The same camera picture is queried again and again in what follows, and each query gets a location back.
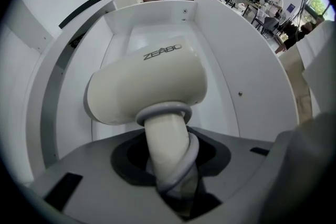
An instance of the black opening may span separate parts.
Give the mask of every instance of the black opening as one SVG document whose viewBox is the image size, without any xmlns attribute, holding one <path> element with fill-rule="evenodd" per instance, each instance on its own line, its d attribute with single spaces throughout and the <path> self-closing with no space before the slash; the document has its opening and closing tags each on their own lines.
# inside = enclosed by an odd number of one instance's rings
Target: black opening
<svg viewBox="0 0 336 224">
<path fill-rule="evenodd" d="M 222 202 L 214 195 L 206 192 L 203 177 L 218 175 L 230 162 L 231 152 L 219 143 L 192 128 L 187 130 L 195 134 L 200 143 L 196 159 L 198 170 L 198 185 L 192 199 L 174 199 L 167 195 L 161 198 L 170 206 L 182 220 L 191 220 L 210 210 Z M 111 164 L 115 172 L 126 182 L 136 186 L 155 187 L 155 177 L 146 172 L 149 150 L 145 132 L 130 139 L 114 149 Z"/>
<path fill-rule="evenodd" d="M 266 150 L 264 148 L 261 148 L 261 147 L 253 147 L 250 149 L 251 152 L 254 152 L 254 153 L 257 153 L 257 154 L 260 154 L 262 156 L 267 156 L 268 153 L 269 153 L 269 150 Z"/>
<path fill-rule="evenodd" d="M 67 173 L 44 198 L 44 201 L 62 211 L 71 195 L 74 193 L 78 184 L 82 180 L 82 176 Z"/>
</svg>

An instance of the gray base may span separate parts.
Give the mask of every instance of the gray base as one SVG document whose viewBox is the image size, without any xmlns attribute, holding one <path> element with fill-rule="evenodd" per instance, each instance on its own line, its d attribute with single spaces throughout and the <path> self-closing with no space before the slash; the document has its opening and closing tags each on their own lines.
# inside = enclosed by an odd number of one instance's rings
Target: gray base
<svg viewBox="0 0 336 224">
<path fill-rule="evenodd" d="M 291 136 L 282 133 L 273 144 L 194 129 L 225 144 L 232 157 L 218 176 L 204 178 L 207 192 L 215 195 L 223 204 L 191 222 L 236 223 L 244 222 L 244 217 L 249 215 L 248 222 L 254 223 L 251 214 L 258 217 Z M 91 224 L 183 223 L 154 187 L 132 186 L 111 167 L 110 156 L 114 148 L 143 131 L 127 132 L 77 148 L 47 169 L 31 184 L 31 189 L 44 197 L 67 172 L 71 172 L 83 176 L 63 210 L 64 214 L 74 219 Z M 262 156 L 250 152 L 253 147 L 270 152 L 268 156 Z"/>
</svg>

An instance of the window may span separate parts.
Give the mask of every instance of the window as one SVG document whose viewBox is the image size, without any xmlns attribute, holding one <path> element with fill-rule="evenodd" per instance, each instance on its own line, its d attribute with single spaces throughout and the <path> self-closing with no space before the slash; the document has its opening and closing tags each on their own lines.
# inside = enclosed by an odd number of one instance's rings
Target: window
<svg viewBox="0 0 336 224">
<path fill-rule="evenodd" d="M 335 10 L 329 0 L 308 0 L 302 14 L 300 26 L 306 22 L 316 22 L 318 15 L 326 20 L 335 20 Z"/>
<path fill-rule="evenodd" d="M 309 0 L 307 5 L 311 7 L 317 15 L 322 15 L 329 5 L 329 0 Z"/>
<path fill-rule="evenodd" d="M 335 9 L 332 5 L 329 5 L 329 8 L 323 14 L 323 17 L 325 18 L 325 20 L 335 20 Z"/>
</svg>

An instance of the zeabo logo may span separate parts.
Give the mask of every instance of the zeabo logo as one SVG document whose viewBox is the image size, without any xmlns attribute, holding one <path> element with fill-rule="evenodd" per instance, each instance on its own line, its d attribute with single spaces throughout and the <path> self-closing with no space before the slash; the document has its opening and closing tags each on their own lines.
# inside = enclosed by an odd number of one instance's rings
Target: zeabo logo
<svg viewBox="0 0 336 224">
<path fill-rule="evenodd" d="M 177 44 L 177 45 L 174 45 L 174 46 L 169 46 L 169 47 L 166 47 L 166 48 L 161 48 L 159 50 L 151 52 L 150 54 L 144 55 L 143 60 L 148 60 L 148 59 L 151 59 L 155 56 L 159 56 L 160 54 L 162 54 L 164 52 L 171 52 L 173 50 L 178 50 L 178 49 L 181 49 L 181 48 L 182 48 L 182 45 L 180 45 L 180 44 Z"/>
</svg>

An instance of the white enclosure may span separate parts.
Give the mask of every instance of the white enclosure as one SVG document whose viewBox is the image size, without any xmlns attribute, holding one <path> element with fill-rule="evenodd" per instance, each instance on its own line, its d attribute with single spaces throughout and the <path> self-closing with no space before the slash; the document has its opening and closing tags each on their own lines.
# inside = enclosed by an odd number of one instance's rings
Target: white enclosure
<svg viewBox="0 0 336 224">
<path fill-rule="evenodd" d="M 53 76 L 67 44 L 83 33 L 64 72 Z M 92 121 L 83 107 L 85 87 L 101 67 L 181 35 L 197 51 L 208 81 L 204 101 L 192 107 L 189 126 L 274 141 L 297 125 L 295 99 L 278 58 L 249 22 L 220 1 L 157 1 L 116 10 L 114 0 L 101 0 L 65 26 L 31 68 L 19 119 L 28 161 L 15 159 L 16 167 L 26 168 L 18 180 L 39 176 L 46 152 L 62 158 L 91 141 L 140 129 L 135 122 L 109 126 Z M 58 90 L 48 92 L 48 85 Z M 52 96 L 55 102 L 44 98 Z M 42 111 L 52 113 L 41 117 Z M 43 151 L 42 126 L 49 122 L 54 128 L 43 133 L 43 141 L 54 148 Z"/>
<path fill-rule="evenodd" d="M 105 14 L 76 49 L 58 102 L 60 158 L 92 140 L 141 128 L 136 123 L 109 126 L 92 121 L 83 107 L 85 86 L 101 66 L 180 35 L 198 52 L 208 76 L 207 95 L 192 107 L 190 126 L 274 141 L 281 131 L 297 125 L 287 76 L 247 21 L 217 0 L 143 3 Z"/>
</svg>

